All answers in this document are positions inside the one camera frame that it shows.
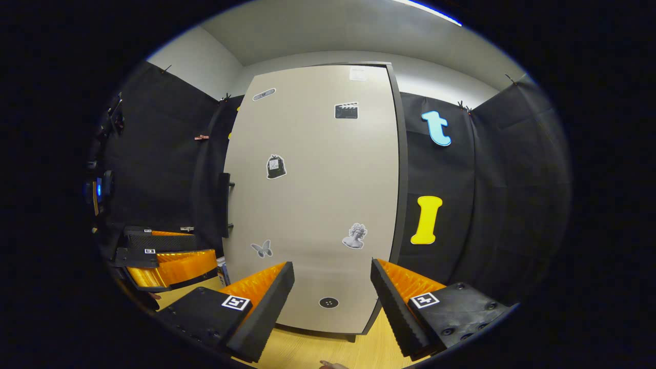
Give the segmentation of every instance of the clapperboard sticker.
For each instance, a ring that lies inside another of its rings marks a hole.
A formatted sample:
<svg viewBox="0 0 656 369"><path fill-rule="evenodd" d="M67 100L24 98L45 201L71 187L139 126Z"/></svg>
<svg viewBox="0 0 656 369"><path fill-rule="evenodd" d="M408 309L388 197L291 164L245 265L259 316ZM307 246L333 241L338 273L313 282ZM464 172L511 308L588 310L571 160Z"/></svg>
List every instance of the clapperboard sticker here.
<svg viewBox="0 0 656 369"><path fill-rule="evenodd" d="M335 105L335 118L336 119L357 119L358 118L358 103L347 102L345 104Z"/></svg>

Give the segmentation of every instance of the paper label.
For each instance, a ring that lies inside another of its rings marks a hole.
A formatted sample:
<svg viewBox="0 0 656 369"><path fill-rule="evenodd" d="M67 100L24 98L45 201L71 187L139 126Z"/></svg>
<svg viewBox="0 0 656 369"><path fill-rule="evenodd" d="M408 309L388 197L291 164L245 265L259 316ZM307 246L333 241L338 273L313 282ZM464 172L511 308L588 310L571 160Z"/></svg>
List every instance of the paper label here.
<svg viewBox="0 0 656 369"><path fill-rule="evenodd" d="M424 293L423 295L415 296L411 300L413 303L415 303L415 306L417 306L418 309L423 309L427 306L435 305L436 303L440 302L430 292Z"/></svg>
<svg viewBox="0 0 656 369"><path fill-rule="evenodd" d="M366 81L367 75L365 74L365 68L362 66L352 66L348 78L351 81Z"/></svg>

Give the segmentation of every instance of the black fabric backdrop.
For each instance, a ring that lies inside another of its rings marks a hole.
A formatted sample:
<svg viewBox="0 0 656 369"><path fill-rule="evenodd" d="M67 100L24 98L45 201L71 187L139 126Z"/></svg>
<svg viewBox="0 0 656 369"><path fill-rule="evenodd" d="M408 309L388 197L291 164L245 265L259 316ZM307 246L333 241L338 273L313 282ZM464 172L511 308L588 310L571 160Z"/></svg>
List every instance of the black fabric backdrop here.
<svg viewBox="0 0 656 369"><path fill-rule="evenodd" d="M471 117L474 212L449 283L470 283L510 304L532 292L562 241L571 202L569 149L554 108L528 78Z"/></svg>
<svg viewBox="0 0 656 369"><path fill-rule="evenodd" d="M192 183L192 218L194 234L199 249L215 249L216 256L223 256L221 227L226 222L225 195L218 188L218 175L223 172L228 152L228 135L237 118L237 107L243 95L230 97L220 103L212 122L204 130L209 139L201 141L195 163Z"/></svg>
<svg viewBox="0 0 656 369"><path fill-rule="evenodd" d="M243 96L218 102L149 63L123 87L125 130L108 141L115 171L110 221L160 230L195 227L198 248L223 255L218 175ZM398 264L444 284L467 282L511 304L543 277L567 223L571 175L556 113L529 79L471 112L401 93L408 203ZM423 113L447 120L433 143ZM205 141L195 141L199 134ZM413 245L420 196L443 200L436 241Z"/></svg>
<svg viewBox="0 0 656 369"><path fill-rule="evenodd" d="M474 142L466 111L448 102L401 93L408 144L408 197L403 243L398 264L421 275L447 283L462 253L474 201ZM435 110L448 122L444 135L449 146L433 142L421 118ZM437 196L438 210L430 245L413 245L421 208L420 196Z"/></svg>
<svg viewBox="0 0 656 369"><path fill-rule="evenodd" d="M218 101L148 62L121 90L125 129L105 151L115 192L108 221L180 232L193 226L190 188L205 130Z"/></svg>

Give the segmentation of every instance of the beige door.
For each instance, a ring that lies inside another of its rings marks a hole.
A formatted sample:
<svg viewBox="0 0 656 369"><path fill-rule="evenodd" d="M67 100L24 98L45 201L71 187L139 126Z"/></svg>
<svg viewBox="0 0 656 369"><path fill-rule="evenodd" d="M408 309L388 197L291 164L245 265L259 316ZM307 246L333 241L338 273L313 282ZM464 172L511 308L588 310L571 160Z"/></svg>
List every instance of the beige door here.
<svg viewBox="0 0 656 369"><path fill-rule="evenodd" d="M295 284L277 322L362 333L377 302L371 258L388 260L392 249L398 168L386 68L255 76L224 170L236 184L224 239L230 280L292 261Z"/></svg>

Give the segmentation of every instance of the led light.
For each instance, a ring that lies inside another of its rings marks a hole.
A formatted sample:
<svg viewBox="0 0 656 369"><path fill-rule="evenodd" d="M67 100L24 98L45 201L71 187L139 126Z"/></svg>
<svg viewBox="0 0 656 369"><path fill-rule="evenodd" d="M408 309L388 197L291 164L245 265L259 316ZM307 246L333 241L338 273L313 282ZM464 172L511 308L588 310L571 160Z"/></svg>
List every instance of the led light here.
<svg viewBox="0 0 656 369"><path fill-rule="evenodd" d="M457 24L458 26L462 27L462 24L456 22L454 19L449 18L448 16L446 16L446 15L444 15L444 14L438 12L438 11L434 11L433 9L431 9L431 8L429 8L429 7L425 7L424 5L421 5L421 4L418 4L418 3L415 3L414 1L410 1L410 0L393 0L393 1L396 1L397 3L401 3L401 4L410 5L411 7L415 7L415 8L417 8L417 9L421 9L421 10L423 10L423 11L425 11L425 12L429 12L430 14L433 14L433 15L439 16L439 17L442 18L442 19L446 19L446 20L448 20L449 22L454 23L454 24Z"/></svg>

